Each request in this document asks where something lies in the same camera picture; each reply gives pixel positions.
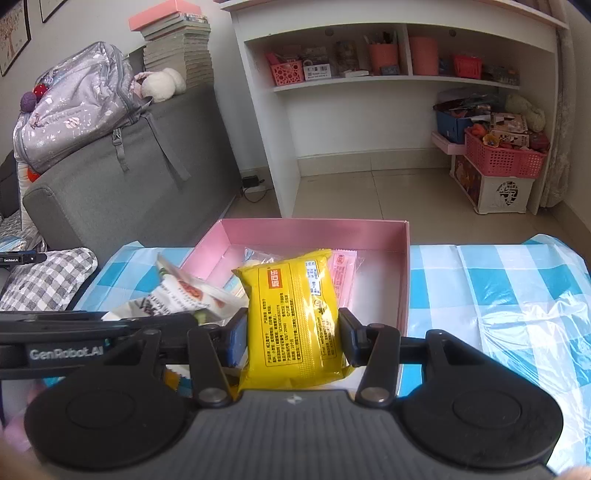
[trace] cardboard box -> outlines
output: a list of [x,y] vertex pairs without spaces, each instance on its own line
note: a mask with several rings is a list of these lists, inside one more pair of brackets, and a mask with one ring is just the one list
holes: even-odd
[[500,130],[515,134],[527,132],[527,122],[515,113],[491,113],[491,130]]
[[491,130],[491,134],[500,138],[501,142],[507,142],[511,145],[519,145],[520,147],[530,146],[529,134],[515,134],[513,132],[505,132],[503,130]]

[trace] lavender backpack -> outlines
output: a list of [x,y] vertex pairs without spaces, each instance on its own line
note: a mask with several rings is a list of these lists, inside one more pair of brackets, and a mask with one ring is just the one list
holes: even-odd
[[22,113],[14,129],[16,157],[44,173],[94,140],[135,123],[142,103],[132,93],[129,60],[113,45],[97,42],[45,72],[37,84],[49,87],[32,113]]

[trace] purple pom-pom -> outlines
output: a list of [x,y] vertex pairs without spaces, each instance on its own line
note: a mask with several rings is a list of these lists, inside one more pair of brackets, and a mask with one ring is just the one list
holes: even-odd
[[25,93],[21,98],[21,112],[31,113],[37,106],[37,95],[33,92]]

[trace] pink box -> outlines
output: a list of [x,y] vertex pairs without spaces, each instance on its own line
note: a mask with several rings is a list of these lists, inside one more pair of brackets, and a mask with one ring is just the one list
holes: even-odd
[[244,248],[296,257],[318,248],[356,250],[351,311],[365,325],[385,323],[405,335],[408,322],[408,222],[341,219],[219,220],[185,260],[183,270],[223,287],[242,265]]
[[191,4],[185,0],[167,0],[131,17],[129,19],[129,29],[133,32],[140,31],[147,25],[177,12],[195,15],[202,14],[201,7],[198,5]]

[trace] white plush toy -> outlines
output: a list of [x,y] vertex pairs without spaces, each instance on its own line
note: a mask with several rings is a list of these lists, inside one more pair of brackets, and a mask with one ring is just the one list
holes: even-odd
[[148,73],[142,83],[142,97],[152,97],[155,103],[164,102],[173,95],[179,95],[187,90],[187,84],[179,72],[164,69],[161,72]]

